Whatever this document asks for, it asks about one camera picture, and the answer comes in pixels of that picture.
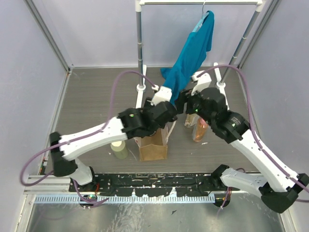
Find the clear amber bottle white cap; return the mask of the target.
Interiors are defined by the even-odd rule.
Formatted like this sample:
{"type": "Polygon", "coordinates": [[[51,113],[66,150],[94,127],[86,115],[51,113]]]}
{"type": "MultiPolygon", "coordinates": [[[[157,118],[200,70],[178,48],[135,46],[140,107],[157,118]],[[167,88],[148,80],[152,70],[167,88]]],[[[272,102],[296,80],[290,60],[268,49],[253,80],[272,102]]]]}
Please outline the clear amber bottle white cap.
{"type": "Polygon", "coordinates": [[[190,128],[197,123],[199,116],[197,114],[187,114],[184,126],[190,128]]]}

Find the burlap canvas tote bag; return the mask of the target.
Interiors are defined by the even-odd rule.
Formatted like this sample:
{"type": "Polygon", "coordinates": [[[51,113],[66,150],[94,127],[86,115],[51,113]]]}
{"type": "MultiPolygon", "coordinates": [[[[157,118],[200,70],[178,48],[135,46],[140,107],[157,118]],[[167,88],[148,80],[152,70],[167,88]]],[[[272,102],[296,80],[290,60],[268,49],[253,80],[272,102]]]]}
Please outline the burlap canvas tote bag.
{"type": "Polygon", "coordinates": [[[168,125],[166,125],[163,129],[159,128],[152,136],[134,138],[134,141],[139,147],[140,161],[167,159],[168,141],[176,122],[177,121],[172,122],[170,128],[168,125]]]}

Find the pink cap peach bottle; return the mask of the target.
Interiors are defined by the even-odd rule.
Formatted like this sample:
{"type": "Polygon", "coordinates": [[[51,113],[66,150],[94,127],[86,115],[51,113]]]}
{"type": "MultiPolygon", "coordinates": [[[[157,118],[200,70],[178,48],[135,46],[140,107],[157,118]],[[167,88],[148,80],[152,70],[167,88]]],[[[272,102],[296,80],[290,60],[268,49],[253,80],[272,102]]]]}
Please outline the pink cap peach bottle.
{"type": "Polygon", "coordinates": [[[194,126],[192,138],[194,142],[200,142],[208,129],[207,122],[201,117],[197,120],[194,126]]]}

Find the metal clothes rack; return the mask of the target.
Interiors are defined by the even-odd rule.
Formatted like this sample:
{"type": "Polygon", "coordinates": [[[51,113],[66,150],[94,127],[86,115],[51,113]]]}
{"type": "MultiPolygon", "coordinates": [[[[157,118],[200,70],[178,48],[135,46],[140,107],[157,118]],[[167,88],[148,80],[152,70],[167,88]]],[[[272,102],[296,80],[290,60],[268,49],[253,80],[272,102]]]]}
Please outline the metal clothes rack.
{"type": "Polygon", "coordinates": [[[251,32],[253,25],[255,24],[258,16],[260,15],[265,3],[262,0],[136,0],[135,12],[136,12],[136,25],[137,25],[137,46],[138,46],[138,70],[145,75],[147,66],[143,64],[142,54],[142,25],[141,25],[141,12],[144,5],[255,5],[255,11],[246,27],[244,34],[242,35],[239,44],[233,53],[233,56],[229,62],[230,65],[235,64],[235,61],[243,48],[246,39],[251,32]]]}

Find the green bottle white cap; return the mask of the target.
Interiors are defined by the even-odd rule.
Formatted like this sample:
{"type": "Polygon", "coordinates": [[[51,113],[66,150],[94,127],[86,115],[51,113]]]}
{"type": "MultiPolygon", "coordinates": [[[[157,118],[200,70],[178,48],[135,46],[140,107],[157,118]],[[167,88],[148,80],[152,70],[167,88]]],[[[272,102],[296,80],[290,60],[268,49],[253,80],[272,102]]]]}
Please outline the green bottle white cap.
{"type": "Polygon", "coordinates": [[[126,143],[125,141],[117,141],[117,142],[112,142],[110,145],[114,155],[118,159],[126,159],[128,156],[128,150],[126,148],[126,143]]]}

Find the teal t-shirt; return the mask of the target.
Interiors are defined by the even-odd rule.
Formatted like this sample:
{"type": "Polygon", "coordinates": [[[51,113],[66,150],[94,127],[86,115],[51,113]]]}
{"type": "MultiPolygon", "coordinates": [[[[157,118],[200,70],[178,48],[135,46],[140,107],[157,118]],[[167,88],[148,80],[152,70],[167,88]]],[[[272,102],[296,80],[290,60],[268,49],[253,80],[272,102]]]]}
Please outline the teal t-shirt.
{"type": "Polygon", "coordinates": [[[214,30],[214,13],[208,11],[202,27],[197,32],[191,32],[172,68],[161,68],[165,79],[163,86],[172,91],[171,103],[178,98],[181,90],[185,89],[191,76],[201,67],[211,51],[214,30]]]}

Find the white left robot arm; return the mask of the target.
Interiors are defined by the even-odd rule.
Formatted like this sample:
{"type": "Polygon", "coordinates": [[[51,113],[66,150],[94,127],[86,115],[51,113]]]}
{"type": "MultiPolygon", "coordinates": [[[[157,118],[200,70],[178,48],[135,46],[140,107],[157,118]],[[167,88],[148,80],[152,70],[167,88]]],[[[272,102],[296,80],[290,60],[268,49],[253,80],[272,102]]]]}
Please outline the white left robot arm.
{"type": "Polygon", "coordinates": [[[92,168],[78,159],[80,155],[112,142],[151,136],[176,115],[177,109],[170,102],[162,101],[155,106],[128,108],[106,123],[75,134],[53,132],[50,134],[53,174],[68,176],[85,191],[92,191],[97,180],[92,168]]]}

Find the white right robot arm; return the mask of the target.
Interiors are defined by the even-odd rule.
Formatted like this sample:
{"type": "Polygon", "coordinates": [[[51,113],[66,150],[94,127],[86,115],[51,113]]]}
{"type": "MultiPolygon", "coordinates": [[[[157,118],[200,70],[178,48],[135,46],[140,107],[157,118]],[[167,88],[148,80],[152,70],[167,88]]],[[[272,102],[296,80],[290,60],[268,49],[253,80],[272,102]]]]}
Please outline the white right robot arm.
{"type": "Polygon", "coordinates": [[[216,136],[240,151],[262,174],[261,178],[221,164],[211,173],[216,190],[237,188],[261,198],[276,213],[283,213],[298,199],[309,183],[306,174],[289,169],[261,141],[249,122],[228,109],[225,95],[214,87],[202,91],[182,90],[175,101],[181,114],[197,114],[216,136]]]}

